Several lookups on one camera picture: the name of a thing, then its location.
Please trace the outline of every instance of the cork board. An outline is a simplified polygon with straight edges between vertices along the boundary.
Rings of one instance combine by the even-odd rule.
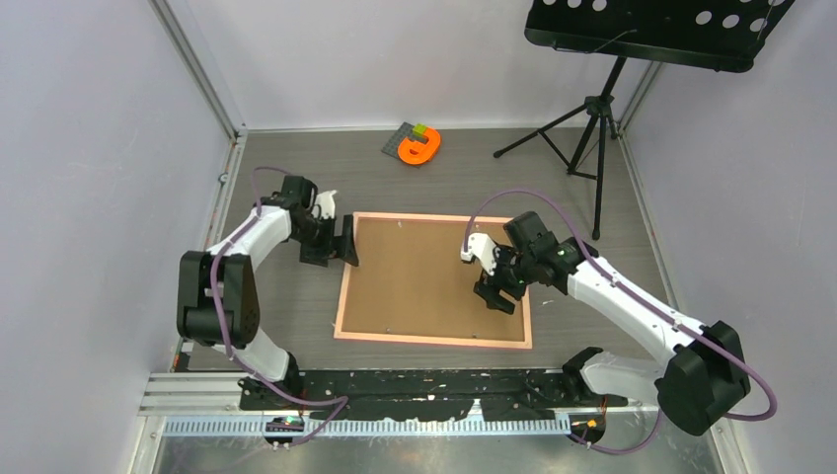
[[[505,217],[478,217],[475,231],[508,243]],[[459,259],[466,216],[356,212],[360,267],[346,265],[336,339],[532,349],[529,293],[512,315],[474,293],[478,264]]]

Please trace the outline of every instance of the metal tripod leg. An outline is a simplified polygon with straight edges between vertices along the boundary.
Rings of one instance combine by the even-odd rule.
[[[593,240],[599,240],[601,236],[601,195],[604,186],[604,146],[607,137],[607,119],[599,119],[599,163],[596,171],[596,212],[593,218]]]
[[[610,126],[610,139],[615,140],[619,138],[619,130],[616,128],[616,122],[613,120],[613,117],[607,118],[607,124]]]
[[[520,138],[519,140],[517,140],[517,141],[515,141],[514,143],[512,143],[512,144],[510,144],[510,145],[506,146],[505,148],[502,148],[502,149],[500,149],[500,150],[496,151],[496,152],[495,152],[495,158],[499,158],[499,157],[500,157],[500,156],[502,156],[502,154],[503,154],[503,153],[505,153],[506,151],[511,150],[511,149],[513,149],[513,148],[516,148],[516,147],[518,147],[518,146],[522,145],[523,143],[526,143],[527,141],[531,140],[532,138],[534,138],[534,137],[536,137],[536,136],[538,136],[538,135],[543,135],[543,136],[544,136],[544,138],[546,138],[547,136],[546,136],[546,135],[544,135],[544,132],[545,132],[545,131],[549,130],[550,128],[552,128],[552,127],[554,127],[554,126],[556,126],[556,125],[558,125],[558,124],[559,124],[559,123],[561,123],[562,121],[565,121],[565,120],[568,120],[568,119],[572,119],[573,117],[577,116],[578,114],[580,114],[580,113],[584,112],[586,109],[587,109],[587,105],[583,105],[583,106],[580,106],[580,107],[578,107],[578,108],[576,108],[576,109],[573,109],[572,111],[570,111],[570,112],[569,112],[569,113],[567,113],[567,114],[564,114],[563,116],[560,116],[559,118],[556,118],[556,119],[554,119],[554,120],[550,121],[550,122],[549,122],[549,123],[547,123],[546,125],[544,125],[544,126],[542,126],[542,127],[538,128],[537,130],[535,130],[535,131],[533,131],[533,132],[529,133],[528,135],[524,136],[523,138]]]
[[[576,168],[578,168],[578,161],[581,160],[581,155],[584,153],[584,149],[587,147],[587,143],[590,142],[590,135],[593,134],[593,129],[596,127],[596,122],[598,120],[598,115],[591,115],[590,120],[587,121],[587,127],[584,128],[584,133],[581,135],[581,141],[575,148],[575,153],[573,153],[572,155],[572,160],[567,165],[568,175],[574,175],[577,171]]]

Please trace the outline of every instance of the tripod stand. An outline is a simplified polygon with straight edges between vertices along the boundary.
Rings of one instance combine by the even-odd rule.
[[[572,176],[580,176],[582,178],[586,178],[588,180],[594,180],[596,182],[596,206],[595,206],[595,217],[593,219],[593,240],[599,240],[601,236],[601,197],[602,197],[602,186],[604,181],[604,150],[605,150],[605,138],[607,136],[607,128],[610,127],[610,136],[613,139],[616,139],[617,130],[616,130],[616,123],[613,121],[613,112],[610,109],[610,104],[613,102],[613,96],[610,95],[613,92],[613,86],[616,85],[616,80],[619,78],[619,74],[622,72],[623,66],[625,66],[626,61],[625,56],[619,56],[616,58],[616,63],[613,65],[613,69],[610,71],[610,75],[607,78],[607,82],[604,85],[604,89],[598,96],[588,96],[584,98],[584,105],[573,109],[568,114],[563,115],[559,118],[556,118],[553,121],[550,121],[546,125],[538,128],[537,130],[529,133],[528,135],[520,138],[519,140],[515,141],[514,143],[506,146],[495,152],[495,158],[499,158],[505,152],[516,148],[523,143],[531,140],[532,138],[536,137],[537,135],[541,135],[544,140],[550,145],[550,148],[555,151],[561,161],[567,165],[567,174]],[[584,134],[581,136],[581,141],[578,143],[578,146],[575,148],[575,152],[572,155],[572,159],[568,160],[564,153],[556,146],[556,144],[547,136],[546,131],[550,128],[558,125],[559,123],[571,119],[578,114],[587,111],[587,114],[590,116],[590,120],[587,122],[587,127],[584,129]],[[590,136],[593,134],[593,129],[596,127],[596,123],[598,122],[599,125],[599,158],[598,158],[598,168],[595,175],[590,175],[588,173],[581,173],[577,170],[578,162],[581,160],[581,153],[584,152],[584,149],[587,147],[587,143],[590,141]]]

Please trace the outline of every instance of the black music stand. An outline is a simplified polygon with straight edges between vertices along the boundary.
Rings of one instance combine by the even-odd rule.
[[[584,104],[495,152],[505,152],[541,135],[567,165],[567,173],[596,181],[593,240],[601,234],[601,199],[607,129],[617,137],[610,104],[613,87],[627,58],[682,64],[726,72],[745,72],[796,0],[534,0],[526,20],[526,39],[555,50],[617,56],[604,89]],[[587,127],[570,160],[546,131],[582,112]],[[596,175],[577,170],[581,154],[599,125]]]

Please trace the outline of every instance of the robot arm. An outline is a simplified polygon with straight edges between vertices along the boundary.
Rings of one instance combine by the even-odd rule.
[[[585,260],[574,239],[559,243],[538,214],[526,212],[503,228],[511,246],[499,245],[486,234],[472,234],[461,249],[464,262],[479,261],[483,268],[474,292],[489,308],[513,312],[513,302],[500,291],[519,300],[533,282],[554,286],[601,312],[653,357],[653,361],[631,359],[588,348],[565,365],[565,371],[580,377],[579,385],[597,394],[658,405],[691,435],[701,435],[749,393],[749,379],[742,371],[661,321],[602,276]],[[743,360],[738,335],[728,325],[718,322],[708,327],[675,311],[620,275],[595,249],[587,246],[587,250],[600,267],[648,304]]]
[[[317,187],[301,176],[285,177],[280,192],[262,197],[261,213],[254,208],[230,234],[239,237],[221,258],[218,289],[231,344],[239,359],[270,381],[283,380],[294,362],[259,328],[254,273],[276,245],[291,239],[300,243],[300,262],[326,267],[329,259],[338,258],[357,266],[351,215],[343,217],[342,236],[335,235],[335,193],[318,193]],[[225,348],[209,270],[230,240],[227,237],[205,252],[186,252],[181,258],[178,287],[178,332],[222,353]]]

